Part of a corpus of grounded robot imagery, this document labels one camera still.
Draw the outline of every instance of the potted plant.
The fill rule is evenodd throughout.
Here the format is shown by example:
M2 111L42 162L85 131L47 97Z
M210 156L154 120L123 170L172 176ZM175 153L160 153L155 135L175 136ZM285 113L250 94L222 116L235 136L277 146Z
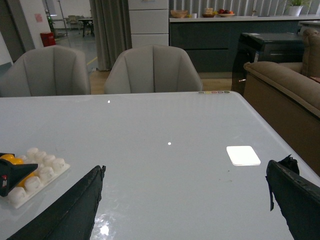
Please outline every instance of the potted plant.
M304 6L310 7L310 0L287 0L286 4L289 7L289 16L299 16Z

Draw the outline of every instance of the red trash bin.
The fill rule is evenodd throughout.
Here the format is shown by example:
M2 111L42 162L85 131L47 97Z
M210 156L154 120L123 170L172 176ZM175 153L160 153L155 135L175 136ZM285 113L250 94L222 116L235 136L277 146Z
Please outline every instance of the red trash bin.
M40 33L40 36L44 47L56 45L55 36L53 32L42 32Z

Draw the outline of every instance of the dark gray cabinet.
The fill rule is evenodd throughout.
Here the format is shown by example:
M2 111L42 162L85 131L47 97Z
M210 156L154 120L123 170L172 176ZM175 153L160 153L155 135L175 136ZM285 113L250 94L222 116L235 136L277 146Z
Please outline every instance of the dark gray cabinet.
M189 54L198 72L232 72L241 33L294 33L298 20L171 22L170 46Z

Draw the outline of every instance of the floor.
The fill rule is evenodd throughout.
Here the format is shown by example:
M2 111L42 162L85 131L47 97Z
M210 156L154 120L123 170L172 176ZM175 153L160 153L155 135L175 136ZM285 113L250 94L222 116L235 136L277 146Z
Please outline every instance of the floor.
M89 79L91 83L91 94L104 94L104 84L109 76L110 71L98 70L98 58L95 37L86 33L83 37L82 30L65 30L58 31L59 37L55 39L57 45L78 49L85 53L85 60ZM212 78L210 74L199 73L204 91L221 91L231 90L231 78Z

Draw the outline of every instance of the white egg tray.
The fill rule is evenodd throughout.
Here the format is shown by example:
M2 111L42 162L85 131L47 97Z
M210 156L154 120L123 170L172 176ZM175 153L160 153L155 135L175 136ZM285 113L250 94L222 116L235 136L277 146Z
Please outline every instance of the white egg tray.
M47 155L47 153L39 151L35 147L27 151L27 156L20 155L17 158L21 158L25 164L38 164L38 168L33 172L34 176L25 181L24 187L16 186L9 192L8 196L0 196L16 209L70 168L70 165L65 163L63 158Z

